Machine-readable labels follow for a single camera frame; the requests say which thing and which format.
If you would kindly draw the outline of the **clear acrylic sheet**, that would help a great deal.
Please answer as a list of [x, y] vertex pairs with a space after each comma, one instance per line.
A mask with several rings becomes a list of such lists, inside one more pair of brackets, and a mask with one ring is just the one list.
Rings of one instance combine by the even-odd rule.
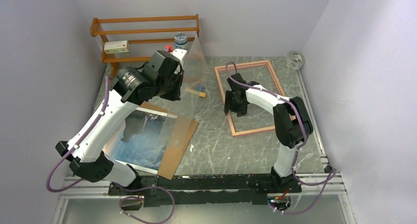
[[[192, 116], [194, 119], [198, 103], [201, 100], [204, 100], [204, 98], [191, 94], [187, 92], [186, 89], [197, 85], [205, 86], [208, 71], [208, 66], [198, 36], [195, 36], [194, 41], [189, 44], [188, 50], [183, 56], [182, 66], [184, 69], [184, 77], [180, 88], [181, 99], [179, 101], [169, 101], [159, 98], [154, 100], [153, 103], [162, 108], [181, 112], [186, 116]], [[164, 123], [167, 123], [170, 127], [173, 126], [174, 122], [174, 119], [167, 116], [164, 121]], [[158, 143], [166, 146], [167, 140], [164, 139], [159, 141], [159, 137]]]

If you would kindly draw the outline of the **pink picture frame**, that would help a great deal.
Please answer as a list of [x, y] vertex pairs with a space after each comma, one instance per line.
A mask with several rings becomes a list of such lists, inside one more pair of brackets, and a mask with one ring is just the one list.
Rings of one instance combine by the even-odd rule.
[[[226, 91], [230, 90], [227, 82], [228, 73], [224, 65], [216, 66], [214, 70], [222, 100], [225, 102]], [[270, 60], [238, 63], [237, 71], [247, 82], [258, 82], [273, 92], [282, 96], [286, 95]], [[254, 104], [247, 105], [246, 115], [238, 117], [236, 113], [229, 112], [226, 118], [233, 137], [275, 130], [272, 114]]]

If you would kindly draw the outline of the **mountain landscape photo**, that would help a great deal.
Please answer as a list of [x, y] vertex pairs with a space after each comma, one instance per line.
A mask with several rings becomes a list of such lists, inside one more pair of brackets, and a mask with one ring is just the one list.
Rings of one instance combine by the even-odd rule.
[[177, 116], [138, 107], [117, 128], [104, 153], [134, 169], [157, 174]]

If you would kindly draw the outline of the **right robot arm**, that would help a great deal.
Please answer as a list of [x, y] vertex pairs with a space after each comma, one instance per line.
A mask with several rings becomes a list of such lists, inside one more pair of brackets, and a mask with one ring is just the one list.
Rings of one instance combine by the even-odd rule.
[[253, 104], [273, 116], [279, 151], [271, 168], [270, 185], [276, 192], [284, 191], [296, 180], [298, 155], [313, 132], [303, 99], [276, 94], [255, 81], [246, 82], [239, 73], [229, 76], [227, 82], [231, 89], [225, 93], [225, 114], [234, 112], [238, 117], [244, 116], [248, 105]]

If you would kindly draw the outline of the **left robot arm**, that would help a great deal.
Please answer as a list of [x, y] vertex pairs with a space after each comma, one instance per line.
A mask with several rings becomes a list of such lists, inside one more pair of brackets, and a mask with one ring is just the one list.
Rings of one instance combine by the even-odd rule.
[[56, 145], [62, 160], [78, 177], [117, 183], [129, 195], [141, 187], [141, 176], [128, 164], [109, 158], [103, 147], [125, 119], [143, 102], [153, 97], [180, 100], [187, 51], [157, 50], [140, 67], [125, 67], [112, 81], [106, 81], [105, 97], [83, 128], [69, 141]]

